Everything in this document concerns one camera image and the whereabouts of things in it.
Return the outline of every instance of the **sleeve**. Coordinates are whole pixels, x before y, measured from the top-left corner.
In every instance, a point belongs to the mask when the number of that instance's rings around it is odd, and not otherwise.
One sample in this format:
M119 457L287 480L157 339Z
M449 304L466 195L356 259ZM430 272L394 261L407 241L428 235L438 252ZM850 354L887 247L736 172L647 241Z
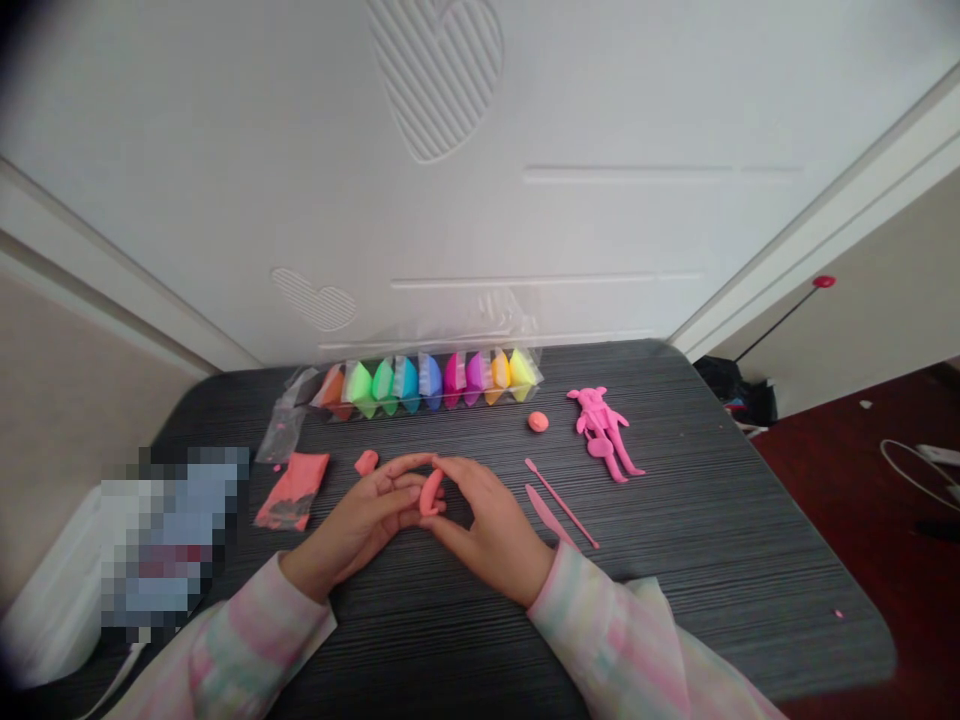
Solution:
M594 717L786 720L732 665L676 626L654 578L619 585L561 542L527 614Z
M274 555L184 627L106 717L262 718L336 627L329 604L301 594Z

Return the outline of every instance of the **child's hand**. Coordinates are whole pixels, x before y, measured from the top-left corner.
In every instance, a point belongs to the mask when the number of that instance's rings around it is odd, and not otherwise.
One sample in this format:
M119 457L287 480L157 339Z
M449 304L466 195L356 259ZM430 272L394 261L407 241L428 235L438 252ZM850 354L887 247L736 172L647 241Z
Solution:
M317 602L370 562L405 527L420 522L417 501L427 481L409 470L427 465L432 453L403 455L360 479L327 519L296 550L283 556L280 570ZM443 497L443 490L437 492ZM440 511L446 503L437 503Z
M460 487L474 522L467 531L434 515L422 518L420 527L494 590L529 608L547 581L554 551L537 537L513 493L489 468L466 458L436 457L433 464Z

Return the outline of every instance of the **clay color set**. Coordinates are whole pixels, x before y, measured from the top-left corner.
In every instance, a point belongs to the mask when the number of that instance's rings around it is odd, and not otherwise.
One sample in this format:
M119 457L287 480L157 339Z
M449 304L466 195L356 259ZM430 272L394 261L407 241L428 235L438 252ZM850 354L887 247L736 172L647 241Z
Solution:
M377 415L526 402L542 381L534 354L522 347L391 355L334 365L309 407L329 420L369 420Z

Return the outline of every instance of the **white door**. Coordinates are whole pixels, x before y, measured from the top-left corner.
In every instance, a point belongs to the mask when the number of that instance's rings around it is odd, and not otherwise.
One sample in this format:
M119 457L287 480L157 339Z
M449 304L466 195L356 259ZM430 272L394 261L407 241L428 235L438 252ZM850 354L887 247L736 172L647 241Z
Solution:
M666 337L960 60L935 0L56 7L0 151L267 364L498 286Z

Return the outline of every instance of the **pink clay ball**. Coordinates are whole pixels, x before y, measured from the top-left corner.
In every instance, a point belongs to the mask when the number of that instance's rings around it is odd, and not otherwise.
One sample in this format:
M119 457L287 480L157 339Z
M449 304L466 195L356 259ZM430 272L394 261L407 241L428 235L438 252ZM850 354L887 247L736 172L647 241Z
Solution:
M543 432L550 427L550 421L547 420L547 416L542 412L535 412L530 413L530 417L527 418L527 425L529 425L530 429L534 432Z

